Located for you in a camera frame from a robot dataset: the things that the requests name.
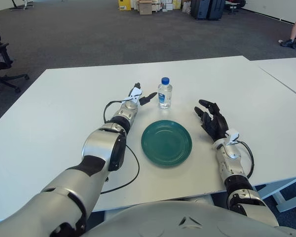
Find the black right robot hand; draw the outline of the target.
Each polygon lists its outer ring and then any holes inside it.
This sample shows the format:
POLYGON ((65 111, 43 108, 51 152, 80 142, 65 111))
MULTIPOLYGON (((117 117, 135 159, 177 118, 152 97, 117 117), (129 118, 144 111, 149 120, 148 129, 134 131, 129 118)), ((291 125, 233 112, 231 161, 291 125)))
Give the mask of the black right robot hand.
POLYGON ((199 107, 194 107, 196 114, 202 122, 201 127, 207 132, 214 142, 225 138, 228 125, 224 116, 220 113, 218 105, 202 99, 199 100, 199 104, 208 109, 208 112, 204 112, 199 107))

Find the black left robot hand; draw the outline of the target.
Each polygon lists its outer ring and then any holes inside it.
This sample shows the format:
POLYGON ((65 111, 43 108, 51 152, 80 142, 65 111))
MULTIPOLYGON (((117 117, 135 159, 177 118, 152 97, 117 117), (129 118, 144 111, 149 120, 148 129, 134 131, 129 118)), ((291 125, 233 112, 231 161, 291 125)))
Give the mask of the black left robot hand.
POLYGON ((153 92, 150 95, 143 97, 141 95, 141 85, 139 82, 135 83, 133 89, 129 93, 129 97, 131 98, 131 101, 133 101, 134 103, 139 103, 141 106, 149 103, 151 99, 153 99, 157 95, 157 92, 153 92))

